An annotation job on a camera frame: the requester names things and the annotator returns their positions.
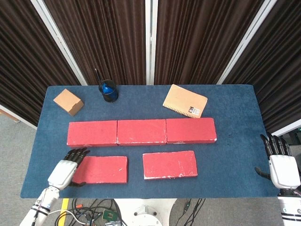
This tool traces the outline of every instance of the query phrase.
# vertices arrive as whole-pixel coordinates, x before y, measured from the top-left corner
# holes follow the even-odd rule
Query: small brown box
[[[53,101],[72,116],[84,106],[81,99],[67,89],[64,89]]]

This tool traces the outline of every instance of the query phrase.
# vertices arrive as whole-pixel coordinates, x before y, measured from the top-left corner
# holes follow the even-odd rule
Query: brown curtain
[[[252,84],[266,129],[301,119],[301,1],[278,0],[227,84]]]
[[[51,85],[80,85],[30,0],[2,0],[0,104],[34,125]]]
[[[215,84],[261,0],[160,0],[155,84]]]
[[[146,83],[144,0],[45,0],[88,84]]]

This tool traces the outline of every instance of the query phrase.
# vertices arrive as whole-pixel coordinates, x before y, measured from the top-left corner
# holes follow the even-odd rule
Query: notebook
[[[187,117],[200,118],[206,103],[207,97],[172,85],[163,106]]]

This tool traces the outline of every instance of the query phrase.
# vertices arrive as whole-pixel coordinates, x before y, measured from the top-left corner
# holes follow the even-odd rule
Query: robotic arm
[[[59,192],[70,186],[83,186],[76,184],[72,177],[90,151],[86,148],[72,149],[63,160],[60,160],[48,178],[49,187],[45,188],[29,210],[20,226],[41,226],[48,216],[51,207],[59,198]]]
[[[256,167],[255,171],[263,178],[273,182],[280,189],[278,200],[280,202],[282,220],[285,226],[301,225],[301,192],[300,175],[296,159],[292,157],[287,142],[267,133],[269,139],[261,134],[269,160],[270,174],[263,173]]]

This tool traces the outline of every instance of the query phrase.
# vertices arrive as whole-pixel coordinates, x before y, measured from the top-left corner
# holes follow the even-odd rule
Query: cardboard box
[[[69,122],[69,147],[117,146],[117,121]]]
[[[72,116],[84,106],[81,99],[67,89],[64,89],[53,101]]]
[[[217,140],[213,118],[166,119],[168,144],[206,144]]]
[[[127,183],[127,157],[86,156],[73,176],[73,182],[87,184]]]
[[[193,151],[143,154],[144,179],[196,177],[197,161]]]
[[[120,120],[117,122],[118,145],[165,145],[166,120]]]

